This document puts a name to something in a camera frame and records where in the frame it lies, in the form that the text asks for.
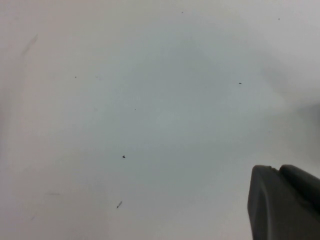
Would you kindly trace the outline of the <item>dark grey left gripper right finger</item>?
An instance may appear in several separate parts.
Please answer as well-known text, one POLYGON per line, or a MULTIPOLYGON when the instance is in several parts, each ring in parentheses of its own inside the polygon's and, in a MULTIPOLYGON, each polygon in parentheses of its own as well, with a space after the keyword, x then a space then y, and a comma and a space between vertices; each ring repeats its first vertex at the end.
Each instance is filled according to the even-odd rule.
POLYGON ((319 213, 320 179, 294 165, 289 164, 282 165, 279 172, 294 188, 294 190, 319 213))

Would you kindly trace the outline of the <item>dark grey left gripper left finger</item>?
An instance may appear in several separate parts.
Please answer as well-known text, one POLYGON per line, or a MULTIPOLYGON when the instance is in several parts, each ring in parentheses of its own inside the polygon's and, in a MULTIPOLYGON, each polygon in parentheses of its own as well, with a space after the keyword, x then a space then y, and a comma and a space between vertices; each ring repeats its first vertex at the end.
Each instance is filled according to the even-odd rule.
POLYGON ((252 168, 247 210, 254 240, 318 240, 315 211, 271 166, 252 168))

